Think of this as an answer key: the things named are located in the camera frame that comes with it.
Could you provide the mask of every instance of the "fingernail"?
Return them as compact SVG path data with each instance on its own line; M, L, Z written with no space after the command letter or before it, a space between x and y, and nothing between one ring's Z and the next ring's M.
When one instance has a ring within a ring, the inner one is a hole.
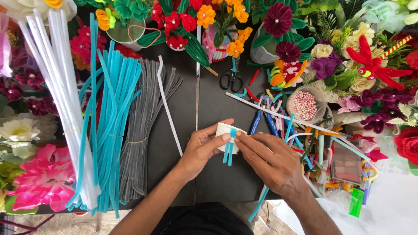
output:
M222 136L222 139L223 140L229 140L231 138L231 135L230 134L224 134L223 136Z

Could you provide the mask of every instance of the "pliers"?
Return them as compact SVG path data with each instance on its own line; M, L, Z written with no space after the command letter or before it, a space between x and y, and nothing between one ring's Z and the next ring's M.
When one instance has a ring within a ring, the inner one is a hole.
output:
M261 121L261 116L263 115L263 113L264 112L261 112L260 110L257 111L257 115L255 116L255 119L254 119L254 121L252 122L252 125L251 125L251 131L250 131L251 135L256 133L257 128L258 128L258 124ZM266 113L265 115L266 115L268 127L269 127L272 135L279 137L279 133L277 131L276 125L274 124L273 118L271 117L271 115L269 113Z

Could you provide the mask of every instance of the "person's left hand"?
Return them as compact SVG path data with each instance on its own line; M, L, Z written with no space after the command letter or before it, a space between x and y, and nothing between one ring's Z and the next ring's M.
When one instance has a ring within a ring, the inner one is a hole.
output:
M232 124L234 119L226 119L221 123ZM204 168L208 160L221 151L217 149L231 140L230 134L215 137L218 123L192 133L183 156L175 166L185 180L194 179Z

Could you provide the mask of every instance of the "scissors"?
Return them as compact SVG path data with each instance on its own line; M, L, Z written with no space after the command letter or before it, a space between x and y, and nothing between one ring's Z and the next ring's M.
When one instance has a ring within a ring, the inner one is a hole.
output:
M251 125L250 135L255 134L257 132L258 124L261 121L261 116L263 115L263 113L264 112L261 112L260 110L257 111L257 115L255 116L254 121L252 122L252 125ZM279 133L277 131L276 125L274 124L273 118L271 117L270 114L265 113L265 116L266 116L268 127L272 135L279 137Z
M238 93L244 87L244 82L242 80L241 74L238 72L238 63L240 62L241 54L235 59L235 68L236 72L233 70L227 70L221 75L219 80L219 85L222 89L227 90L231 88L232 92Z

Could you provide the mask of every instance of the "hand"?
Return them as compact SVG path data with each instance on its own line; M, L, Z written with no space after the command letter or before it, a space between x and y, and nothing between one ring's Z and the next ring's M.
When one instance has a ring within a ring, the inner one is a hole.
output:
M279 137L263 133L248 136L238 131L235 143L264 184L283 199L309 192L299 155Z
M234 119L226 119L221 123L232 124ZM220 150L217 149L231 140L230 134L215 137L218 123L208 128L192 133L183 156L178 161L176 169L186 181L194 179L204 168L208 160Z

